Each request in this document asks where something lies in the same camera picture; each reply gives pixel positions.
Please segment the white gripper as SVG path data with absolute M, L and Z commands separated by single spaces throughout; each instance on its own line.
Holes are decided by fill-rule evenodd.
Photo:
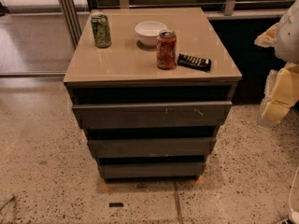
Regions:
M 278 23 L 273 24 L 257 36 L 254 44 L 263 48 L 273 47 L 277 28 Z M 299 64 L 287 63 L 284 68 L 279 70 L 273 97 L 275 101 L 286 106 L 262 100 L 260 118 L 268 123 L 279 124 L 289 113 L 289 107 L 294 106 L 299 101 Z

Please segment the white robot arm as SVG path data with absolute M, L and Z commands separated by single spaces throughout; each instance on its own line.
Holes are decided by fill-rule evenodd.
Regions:
M 271 70 L 264 87 L 258 122 L 265 127 L 279 124 L 299 101 L 299 0 L 296 0 L 279 22 L 272 25 L 254 44 L 273 47 L 277 58 L 286 64 Z

